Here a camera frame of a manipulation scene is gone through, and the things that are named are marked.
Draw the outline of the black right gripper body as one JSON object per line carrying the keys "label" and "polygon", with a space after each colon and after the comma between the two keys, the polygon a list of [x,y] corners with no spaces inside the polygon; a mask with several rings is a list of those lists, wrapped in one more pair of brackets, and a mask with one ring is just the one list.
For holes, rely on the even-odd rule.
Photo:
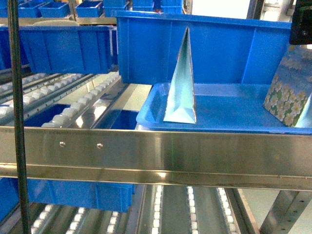
{"label": "black right gripper body", "polygon": [[297,0],[292,16],[289,43],[308,45],[312,43],[312,1]]}

